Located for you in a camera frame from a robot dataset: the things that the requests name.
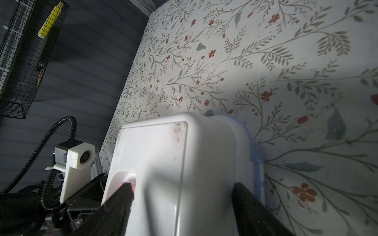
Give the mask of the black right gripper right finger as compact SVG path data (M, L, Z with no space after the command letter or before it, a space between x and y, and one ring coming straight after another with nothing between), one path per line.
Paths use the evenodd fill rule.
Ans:
M242 183L234 184L231 197L239 235L293 235Z

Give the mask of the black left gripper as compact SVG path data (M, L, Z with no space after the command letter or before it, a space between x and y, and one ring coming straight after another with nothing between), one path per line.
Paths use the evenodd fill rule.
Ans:
M47 214L45 223L53 236L69 236L100 207L108 175L100 174Z

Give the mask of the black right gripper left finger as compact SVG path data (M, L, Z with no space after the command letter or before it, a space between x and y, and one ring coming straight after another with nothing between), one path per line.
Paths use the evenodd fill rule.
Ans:
M132 184L122 184L116 192L72 236L124 236L131 213Z

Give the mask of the white and blue tool box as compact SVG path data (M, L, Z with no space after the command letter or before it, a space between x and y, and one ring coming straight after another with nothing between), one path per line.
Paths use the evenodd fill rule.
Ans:
M125 124L103 201L135 185L128 236L236 236L231 192L242 183L265 203L264 151L230 116L183 112Z

